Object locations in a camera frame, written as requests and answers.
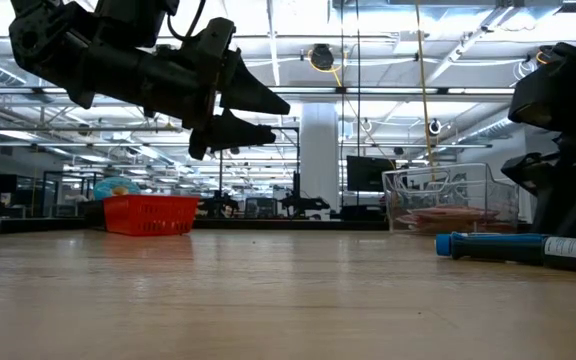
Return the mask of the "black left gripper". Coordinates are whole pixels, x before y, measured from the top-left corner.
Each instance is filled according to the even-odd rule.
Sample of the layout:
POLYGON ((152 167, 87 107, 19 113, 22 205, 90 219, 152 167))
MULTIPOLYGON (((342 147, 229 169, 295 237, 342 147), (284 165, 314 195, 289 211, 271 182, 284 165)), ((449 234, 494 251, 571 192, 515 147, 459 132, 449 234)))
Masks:
POLYGON ((188 153, 198 160, 208 147, 220 151, 272 144, 276 135, 271 126, 249 123, 229 110, 290 112, 290 105, 248 70, 241 50, 228 50, 235 31, 232 21, 214 18, 190 45, 156 54, 96 39, 80 58, 67 93, 86 109, 102 94, 180 119, 192 131, 188 153), (223 68, 220 106, 229 109, 214 116, 223 68))

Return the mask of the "dark blue marker pen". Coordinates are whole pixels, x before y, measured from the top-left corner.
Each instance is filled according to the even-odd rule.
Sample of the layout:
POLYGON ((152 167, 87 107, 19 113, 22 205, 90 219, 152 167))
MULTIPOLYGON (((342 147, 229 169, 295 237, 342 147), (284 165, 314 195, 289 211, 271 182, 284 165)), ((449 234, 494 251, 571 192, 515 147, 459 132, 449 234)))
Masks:
POLYGON ((438 234, 438 256, 512 261, 576 271, 576 238, 541 234, 438 234))

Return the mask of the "white building pillar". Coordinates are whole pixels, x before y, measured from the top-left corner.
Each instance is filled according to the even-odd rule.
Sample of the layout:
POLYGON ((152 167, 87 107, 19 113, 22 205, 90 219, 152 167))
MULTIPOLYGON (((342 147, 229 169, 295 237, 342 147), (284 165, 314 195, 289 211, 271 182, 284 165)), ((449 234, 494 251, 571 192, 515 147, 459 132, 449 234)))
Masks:
POLYGON ((333 103, 305 103, 300 122, 300 194, 339 209, 338 114, 333 103))

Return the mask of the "clear plastic bin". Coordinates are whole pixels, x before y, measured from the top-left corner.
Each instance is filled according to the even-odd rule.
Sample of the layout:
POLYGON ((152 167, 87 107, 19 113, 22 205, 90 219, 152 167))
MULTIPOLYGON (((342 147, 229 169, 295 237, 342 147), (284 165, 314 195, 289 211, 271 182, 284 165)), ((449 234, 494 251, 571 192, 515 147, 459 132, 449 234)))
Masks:
POLYGON ((458 220, 484 224, 504 224, 504 233, 516 230, 519 222, 519 190, 515 185, 497 181, 485 163, 462 163, 423 168, 401 168, 382 174, 386 215, 392 231, 410 230, 395 221, 413 217, 409 210, 437 206, 468 206, 495 210, 494 219, 458 220))

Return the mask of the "black monitor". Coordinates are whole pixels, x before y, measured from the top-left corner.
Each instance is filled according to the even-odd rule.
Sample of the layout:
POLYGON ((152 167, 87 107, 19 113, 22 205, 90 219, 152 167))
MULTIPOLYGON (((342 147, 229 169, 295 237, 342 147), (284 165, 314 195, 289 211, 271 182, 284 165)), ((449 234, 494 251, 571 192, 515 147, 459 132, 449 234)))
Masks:
POLYGON ((389 159, 347 156, 347 189, 360 192, 381 192, 382 173, 394 169, 389 159))

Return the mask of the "red plastic mesh basket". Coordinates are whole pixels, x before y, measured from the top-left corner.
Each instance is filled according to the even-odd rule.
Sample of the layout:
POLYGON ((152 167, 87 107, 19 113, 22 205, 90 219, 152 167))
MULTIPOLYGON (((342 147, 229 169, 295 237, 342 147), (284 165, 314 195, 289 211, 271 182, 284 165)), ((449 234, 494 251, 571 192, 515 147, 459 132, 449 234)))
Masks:
POLYGON ((182 235, 192 230, 198 197, 122 195, 102 201, 108 232, 129 236, 182 235))

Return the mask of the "black plastic basket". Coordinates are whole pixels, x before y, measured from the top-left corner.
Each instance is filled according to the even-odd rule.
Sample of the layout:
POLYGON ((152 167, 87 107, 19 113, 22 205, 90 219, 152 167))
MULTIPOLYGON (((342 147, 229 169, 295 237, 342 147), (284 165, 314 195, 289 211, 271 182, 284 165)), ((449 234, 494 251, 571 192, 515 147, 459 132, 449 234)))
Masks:
POLYGON ((78 214, 83 218, 88 228, 105 228, 104 203, 102 200, 80 202, 77 205, 78 214))

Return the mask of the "black metal frame rig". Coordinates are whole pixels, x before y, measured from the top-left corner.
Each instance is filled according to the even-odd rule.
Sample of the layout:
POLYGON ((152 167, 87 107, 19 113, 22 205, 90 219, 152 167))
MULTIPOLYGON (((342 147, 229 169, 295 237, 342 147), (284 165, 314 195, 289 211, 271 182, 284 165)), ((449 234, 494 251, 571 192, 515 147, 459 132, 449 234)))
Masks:
POLYGON ((269 144, 221 150, 218 155, 218 189, 214 191, 217 215, 228 219, 274 218, 279 201, 299 190, 301 139, 296 126, 273 126, 276 140, 269 144), (246 213, 251 202, 252 213, 246 213))

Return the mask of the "black aluminium table frame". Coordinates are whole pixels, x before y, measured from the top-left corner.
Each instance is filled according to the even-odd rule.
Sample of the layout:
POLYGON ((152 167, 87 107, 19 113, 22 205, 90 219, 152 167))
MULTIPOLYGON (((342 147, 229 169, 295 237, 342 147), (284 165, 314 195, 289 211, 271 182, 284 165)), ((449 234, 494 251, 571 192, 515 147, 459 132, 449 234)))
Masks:
MULTIPOLYGON (((42 231, 101 229, 88 225, 83 218, 4 219, 1 234, 42 231)), ((194 229, 201 230, 305 230, 305 231, 388 231, 385 221, 314 221, 314 220, 254 220, 254 219, 197 219, 194 229)))

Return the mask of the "silver ceiling air duct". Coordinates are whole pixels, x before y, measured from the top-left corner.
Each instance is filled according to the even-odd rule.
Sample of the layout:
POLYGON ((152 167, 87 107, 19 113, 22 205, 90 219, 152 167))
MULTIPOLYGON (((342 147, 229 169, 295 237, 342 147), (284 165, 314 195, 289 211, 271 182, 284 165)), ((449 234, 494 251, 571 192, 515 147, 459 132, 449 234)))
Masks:
POLYGON ((503 118, 489 125, 473 131, 461 138, 460 145, 484 144, 492 140, 505 139, 519 127, 518 123, 503 118))

